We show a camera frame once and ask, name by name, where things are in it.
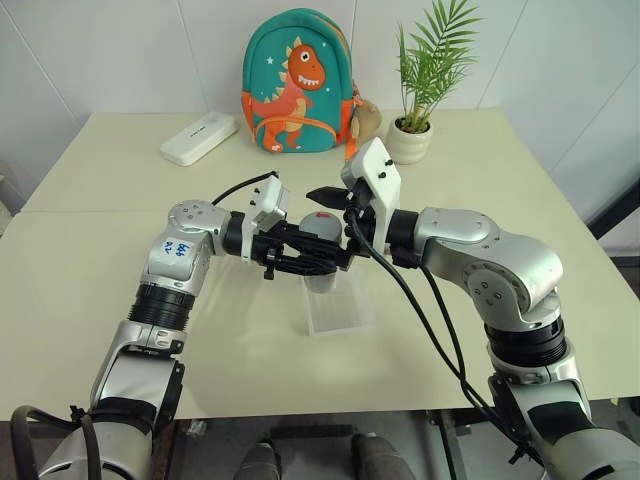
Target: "dinosaur print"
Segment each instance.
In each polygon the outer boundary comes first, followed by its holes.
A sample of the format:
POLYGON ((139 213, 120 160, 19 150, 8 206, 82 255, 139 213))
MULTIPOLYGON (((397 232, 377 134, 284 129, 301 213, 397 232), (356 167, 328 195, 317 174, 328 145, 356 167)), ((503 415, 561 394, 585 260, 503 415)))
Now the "dinosaur print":
MULTIPOLYGON (((273 116, 304 117, 312 107, 312 102, 305 95, 305 90, 313 91, 322 88, 325 81, 324 67, 318 60, 316 52, 310 45, 305 45, 296 37, 293 48, 286 48, 287 60, 282 63, 285 72, 279 72, 283 87, 277 87, 271 98, 265 97, 264 101, 251 99, 253 112, 262 118, 273 116)), ((287 132, 287 145, 299 149, 296 139, 302 133, 302 123, 293 121, 273 121, 265 125, 265 133, 262 143, 271 152, 280 153, 282 144, 276 137, 287 132)))

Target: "white power bank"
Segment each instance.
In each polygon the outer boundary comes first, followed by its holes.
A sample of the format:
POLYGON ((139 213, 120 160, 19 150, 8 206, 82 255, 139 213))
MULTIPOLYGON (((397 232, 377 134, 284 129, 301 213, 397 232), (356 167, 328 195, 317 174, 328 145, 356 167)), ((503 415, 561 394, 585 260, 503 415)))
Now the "white power bank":
POLYGON ((160 146, 167 158, 183 167, 193 165, 238 131, 238 122, 231 115, 212 112, 192 123, 160 146))

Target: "white tiled wall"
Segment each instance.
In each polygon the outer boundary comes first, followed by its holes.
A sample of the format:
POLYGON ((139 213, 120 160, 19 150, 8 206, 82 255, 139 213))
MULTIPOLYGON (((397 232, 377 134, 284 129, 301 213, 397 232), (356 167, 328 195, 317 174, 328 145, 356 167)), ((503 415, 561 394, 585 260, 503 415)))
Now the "white tiled wall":
MULTIPOLYGON (((578 213, 640 174, 638 0, 470 0, 478 63, 444 107, 501 106, 578 213)), ((14 211, 90 112, 237 111, 244 48, 307 6, 352 40, 354 78, 398 108, 396 33, 419 0, 0 0, 0 186, 14 211)))

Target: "floor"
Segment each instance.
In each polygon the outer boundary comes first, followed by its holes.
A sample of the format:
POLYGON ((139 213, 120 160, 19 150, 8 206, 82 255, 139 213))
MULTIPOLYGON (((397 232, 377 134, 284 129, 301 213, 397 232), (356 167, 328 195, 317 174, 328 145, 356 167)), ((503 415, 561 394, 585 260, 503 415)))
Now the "floor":
MULTIPOLYGON (((620 268, 632 289, 640 297, 638 268, 620 268)), ((640 443, 640 417, 633 413, 627 399, 614 405, 609 400, 591 402, 594 422, 611 428, 640 443)), ((337 415, 296 415, 214 419, 206 422, 204 435, 176 435, 169 480, 231 479, 247 450, 274 427, 350 425, 356 432, 376 432, 387 438, 406 459, 417 480, 451 478, 444 449, 435 425, 426 412, 369 412, 337 415)), ((507 463, 513 447, 486 423, 457 429, 457 441, 463 459, 460 479, 501 480, 518 478, 538 480, 542 469, 521 459, 515 466, 507 463)), ((34 440, 38 465, 53 452, 59 438, 50 430, 41 430, 34 440)), ((282 457, 284 480, 353 479, 349 456, 349 438, 295 438, 276 441, 282 457)), ((8 422, 0 422, 0 480, 15 480, 8 422)))

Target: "backpack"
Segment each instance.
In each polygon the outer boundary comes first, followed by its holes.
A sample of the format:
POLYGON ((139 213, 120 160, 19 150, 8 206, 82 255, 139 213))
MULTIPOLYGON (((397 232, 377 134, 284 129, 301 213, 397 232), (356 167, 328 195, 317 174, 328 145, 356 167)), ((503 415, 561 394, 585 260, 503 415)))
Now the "backpack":
POLYGON ((242 109, 254 142, 272 153, 321 152, 347 142, 360 97, 340 28, 320 12, 296 8, 253 34, 242 69, 242 109))

